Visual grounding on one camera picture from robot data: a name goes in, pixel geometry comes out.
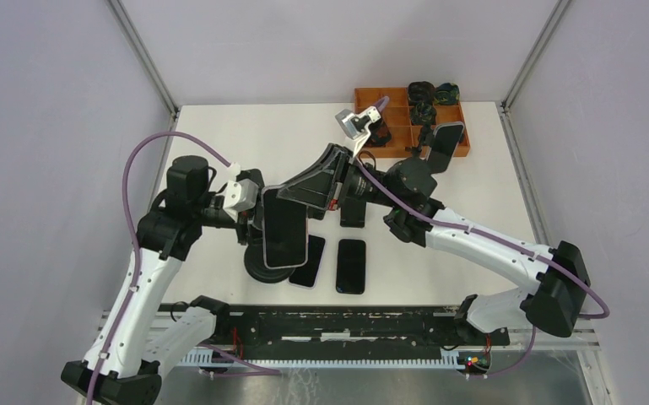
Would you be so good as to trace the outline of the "black wedge phone stand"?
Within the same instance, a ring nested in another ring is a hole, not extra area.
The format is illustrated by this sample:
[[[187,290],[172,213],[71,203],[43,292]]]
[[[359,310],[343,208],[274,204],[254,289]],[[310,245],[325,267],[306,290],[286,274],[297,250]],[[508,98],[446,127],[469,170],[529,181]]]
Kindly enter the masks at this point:
[[[339,210],[339,225],[342,228],[363,229],[366,218],[366,202],[353,198],[344,200]]]

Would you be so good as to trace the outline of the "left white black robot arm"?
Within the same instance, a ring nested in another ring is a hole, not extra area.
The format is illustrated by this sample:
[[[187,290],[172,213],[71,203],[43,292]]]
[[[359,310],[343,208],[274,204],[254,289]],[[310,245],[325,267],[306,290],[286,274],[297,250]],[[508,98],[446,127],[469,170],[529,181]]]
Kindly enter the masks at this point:
[[[238,170],[217,192],[217,171],[200,156],[182,156],[165,174],[165,188],[138,222],[128,218],[134,249],[105,325],[81,360],[64,365],[61,379],[88,404],[153,404],[164,378],[200,342],[222,343],[231,333],[229,305],[198,296],[154,341],[148,331],[165,292],[203,228],[249,235],[264,188],[258,169]]]

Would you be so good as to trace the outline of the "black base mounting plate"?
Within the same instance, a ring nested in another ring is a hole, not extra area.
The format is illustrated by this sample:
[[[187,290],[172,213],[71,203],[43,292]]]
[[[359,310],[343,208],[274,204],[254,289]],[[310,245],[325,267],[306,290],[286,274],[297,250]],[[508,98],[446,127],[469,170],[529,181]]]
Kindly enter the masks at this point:
[[[456,306],[230,305],[206,343],[250,359],[434,359],[441,350],[503,347],[505,328],[484,334]]]

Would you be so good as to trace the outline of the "black phone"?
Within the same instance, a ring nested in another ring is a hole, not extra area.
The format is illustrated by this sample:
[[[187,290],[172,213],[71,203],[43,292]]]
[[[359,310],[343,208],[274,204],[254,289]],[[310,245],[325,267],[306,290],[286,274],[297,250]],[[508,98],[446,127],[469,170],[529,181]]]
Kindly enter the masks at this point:
[[[342,239],[338,243],[335,288],[340,294],[365,292],[366,243],[358,239]]]

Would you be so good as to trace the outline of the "pink case phone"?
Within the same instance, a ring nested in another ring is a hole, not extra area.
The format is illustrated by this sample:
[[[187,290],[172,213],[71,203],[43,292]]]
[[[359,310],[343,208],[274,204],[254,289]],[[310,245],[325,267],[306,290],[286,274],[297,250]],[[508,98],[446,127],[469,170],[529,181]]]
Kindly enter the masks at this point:
[[[426,164],[431,174],[440,174],[447,170],[457,145],[463,138],[465,125],[461,121],[442,123],[433,130],[434,138],[430,142]]]

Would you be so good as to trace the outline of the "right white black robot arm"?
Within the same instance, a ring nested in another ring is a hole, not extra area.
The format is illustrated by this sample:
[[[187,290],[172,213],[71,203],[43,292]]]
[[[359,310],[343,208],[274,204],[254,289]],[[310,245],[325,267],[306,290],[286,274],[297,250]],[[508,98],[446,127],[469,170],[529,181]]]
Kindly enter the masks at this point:
[[[514,283],[502,293],[466,297],[453,322],[462,343],[526,325],[570,337],[592,293],[580,249],[565,241],[556,247],[528,244],[486,228],[435,200],[436,186],[423,159],[409,157],[379,171],[330,143],[318,161],[279,188],[278,196],[316,211],[355,201],[389,207],[383,221],[401,242],[451,253]]]

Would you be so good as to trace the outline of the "black round stand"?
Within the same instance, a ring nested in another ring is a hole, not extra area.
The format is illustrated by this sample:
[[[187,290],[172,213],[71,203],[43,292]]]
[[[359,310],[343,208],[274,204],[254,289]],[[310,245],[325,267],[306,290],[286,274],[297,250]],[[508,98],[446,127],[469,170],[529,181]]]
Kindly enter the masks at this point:
[[[405,148],[407,152],[410,152],[412,156],[420,156],[425,147],[430,146],[431,140],[434,138],[433,128],[431,125],[422,126],[419,129],[419,135],[417,137],[416,143],[413,143],[411,146]]]
[[[244,253],[244,266],[246,272],[255,280],[264,284],[276,284],[287,279],[294,271],[294,267],[269,269],[265,266],[263,245],[251,244]]]

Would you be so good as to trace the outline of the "lavender case phone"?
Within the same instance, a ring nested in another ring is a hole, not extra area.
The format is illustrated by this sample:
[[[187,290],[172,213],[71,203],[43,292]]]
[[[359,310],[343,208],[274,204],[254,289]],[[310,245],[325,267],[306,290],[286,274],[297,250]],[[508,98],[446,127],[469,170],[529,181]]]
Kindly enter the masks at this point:
[[[325,246],[325,238],[316,235],[309,236],[307,261],[290,274],[289,284],[305,289],[315,287]]]

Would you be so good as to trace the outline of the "grey case phone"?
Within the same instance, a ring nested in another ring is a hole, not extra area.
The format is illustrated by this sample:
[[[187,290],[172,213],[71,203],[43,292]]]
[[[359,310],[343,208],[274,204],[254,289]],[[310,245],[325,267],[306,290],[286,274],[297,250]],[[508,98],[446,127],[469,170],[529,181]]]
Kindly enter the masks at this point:
[[[307,206],[279,197],[278,187],[262,193],[262,239],[265,267],[299,267],[308,258]]]

